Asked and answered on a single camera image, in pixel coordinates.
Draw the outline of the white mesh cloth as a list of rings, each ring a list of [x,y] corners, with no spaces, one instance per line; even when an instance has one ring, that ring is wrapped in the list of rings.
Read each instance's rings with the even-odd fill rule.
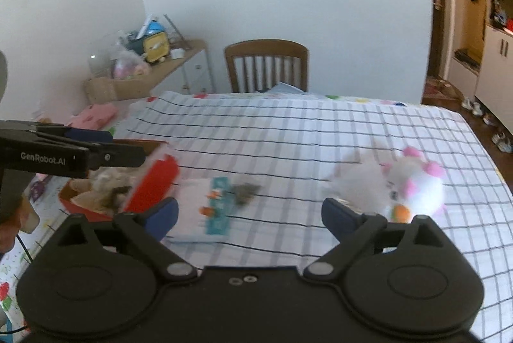
[[[71,202],[79,207],[114,216],[122,209],[137,175],[137,169],[104,167],[91,171],[87,179],[72,179],[70,187],[75,193]]]

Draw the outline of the white pink plush toy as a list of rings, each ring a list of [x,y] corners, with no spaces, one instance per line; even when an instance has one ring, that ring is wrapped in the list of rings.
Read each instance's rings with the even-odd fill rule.
[[[433,216],[442,210],[444,169],[433,160],[424,160],[416,148],[404,148],[395,162],[382,165],[382,173],[393,222],[410,223],[415,216]]]

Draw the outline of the pink folded cloth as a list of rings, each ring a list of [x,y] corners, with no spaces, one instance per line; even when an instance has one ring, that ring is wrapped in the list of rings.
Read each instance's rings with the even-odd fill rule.
[[[99,130],[106,127],[118,114],[118,109],[112,103],[92,104],[74,116],[68,123],[69,127],[87,130]]]

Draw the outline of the red tin box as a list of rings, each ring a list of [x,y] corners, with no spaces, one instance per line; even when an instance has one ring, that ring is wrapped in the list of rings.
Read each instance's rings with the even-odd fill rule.
[[[126,200],[119,213],[143,213],[169,195],[177,180],[180,169],[175,158],[174,149],[165,141],[150,140],[115,140],[132,141],[141,144],[146,153],[146,160],[137,169],[137,175]],[[82,213],[89,221],[100,222],[111,220],[101,213],[94,213],[71,202],[75,193],[70,181],[59,192],[59,200],[69,213]]]

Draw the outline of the cardboard box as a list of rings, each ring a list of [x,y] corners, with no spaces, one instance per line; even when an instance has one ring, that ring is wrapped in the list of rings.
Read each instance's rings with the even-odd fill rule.
[[[90,104],[104,104],[148,97],[152,84],[144,78],[115,80],[98,77],[84,82],[84,89]]]

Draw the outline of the clear plastic bag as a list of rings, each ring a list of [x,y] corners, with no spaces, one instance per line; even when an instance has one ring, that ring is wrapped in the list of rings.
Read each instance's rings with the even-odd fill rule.
[[[113,54],[112,76],[115,80],[123,81],[137,76],[149,75],[150,65],[135,51],[119,46]]]

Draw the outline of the white lamp shade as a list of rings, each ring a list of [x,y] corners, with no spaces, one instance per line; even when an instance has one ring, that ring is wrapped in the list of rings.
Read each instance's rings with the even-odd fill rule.
[[[0,52],[0,100],[4,97],[4,93],[8,84],[8,65],[3,52]]]

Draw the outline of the black white checkered tablecloth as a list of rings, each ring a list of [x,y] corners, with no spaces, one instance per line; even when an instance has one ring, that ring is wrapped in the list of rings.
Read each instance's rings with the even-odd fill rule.
[[[258,184],[226,239],[171,244],[195,267],[306,267],[336,244],[320,213],[334,172],[368,160],[388,163],[417,148],[445,170],[436,223],[484,282],[473,331],[486,342],[511,341],[512,194],[461,115],[379,100],[168,92],[134,104],[115,136],[169,143],[182,180],[225,176]]]

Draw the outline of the yellow toy clock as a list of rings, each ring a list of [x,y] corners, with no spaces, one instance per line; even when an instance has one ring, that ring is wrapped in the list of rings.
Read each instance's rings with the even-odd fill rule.
[[[147,35],[143,38],[145,60],[149,63],[161,61],[170,52],[170,44],[165,32]]]

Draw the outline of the wooden side desk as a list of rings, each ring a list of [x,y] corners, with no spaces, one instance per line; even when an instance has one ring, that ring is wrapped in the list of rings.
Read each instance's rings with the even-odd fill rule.
[[[153,67],[156,82],[149,91],[152,96],[168,91],[192,95],[214,92],[207,44],[203,40],[192,40],[190,45],[192,49],[187,50],[183,58],[168,58]]]

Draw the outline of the small white box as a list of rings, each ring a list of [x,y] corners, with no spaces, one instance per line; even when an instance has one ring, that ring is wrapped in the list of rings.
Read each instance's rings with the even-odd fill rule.
[[[171,59],[172,60],[178,60],[183,59],[185,56],[185,50],[183,48],[174,48],[171,50]]]

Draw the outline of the light blue cloth on chair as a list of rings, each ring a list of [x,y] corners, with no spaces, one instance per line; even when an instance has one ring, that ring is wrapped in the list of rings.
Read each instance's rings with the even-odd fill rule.
[[[266,94],[300,94],[303,95],[305,92],[297,87],[289,85],[284,82],[278,82],[274,87],[268,89]]]

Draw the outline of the brown wooden chair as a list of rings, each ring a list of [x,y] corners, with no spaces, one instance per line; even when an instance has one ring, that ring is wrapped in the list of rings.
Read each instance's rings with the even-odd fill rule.
[[[244,40],[224,49],[231,90],[262,93],[279,83],[306,92],[309,86],[309,50],[291,40]]]

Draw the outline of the white cabinet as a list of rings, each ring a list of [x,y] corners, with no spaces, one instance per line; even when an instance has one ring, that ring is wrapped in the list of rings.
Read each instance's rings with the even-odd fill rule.
[[[450,0],[454,22],[445,75],[508,126],[512,120],[512,0]]]

